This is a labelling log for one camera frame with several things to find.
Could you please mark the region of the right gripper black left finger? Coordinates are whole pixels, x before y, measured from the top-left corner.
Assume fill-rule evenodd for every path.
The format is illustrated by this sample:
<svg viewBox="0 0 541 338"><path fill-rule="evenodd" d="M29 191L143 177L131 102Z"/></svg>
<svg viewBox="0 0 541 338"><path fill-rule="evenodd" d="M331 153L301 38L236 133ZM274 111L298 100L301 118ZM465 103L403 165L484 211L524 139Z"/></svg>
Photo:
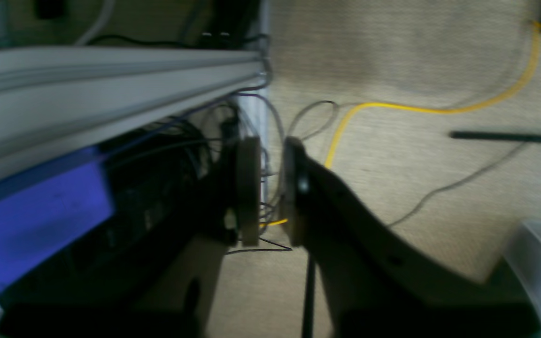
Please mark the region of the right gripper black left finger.
<svg viewBox="0 0 541 338"><path fill-rule="evenodd" d="M220 265L260 231L262 147L231 141L174 211L94 271L50 284L6 309L7 338L199 338Z"/></svg>

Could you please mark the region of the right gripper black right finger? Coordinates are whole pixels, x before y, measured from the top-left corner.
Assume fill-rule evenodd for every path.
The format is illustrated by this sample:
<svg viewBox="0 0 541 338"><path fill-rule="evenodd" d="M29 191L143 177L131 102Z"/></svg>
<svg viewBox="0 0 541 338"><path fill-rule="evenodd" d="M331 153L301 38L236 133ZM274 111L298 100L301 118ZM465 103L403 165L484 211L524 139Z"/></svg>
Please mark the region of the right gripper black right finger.
<svg viewBox="0 0 541 338"><path fill-rule="evenodd" d="M283 152L284 231L320 269L337 338L537 338L541 322L510 268L478 283L413 248L347 184L307 156Z"/></svg>

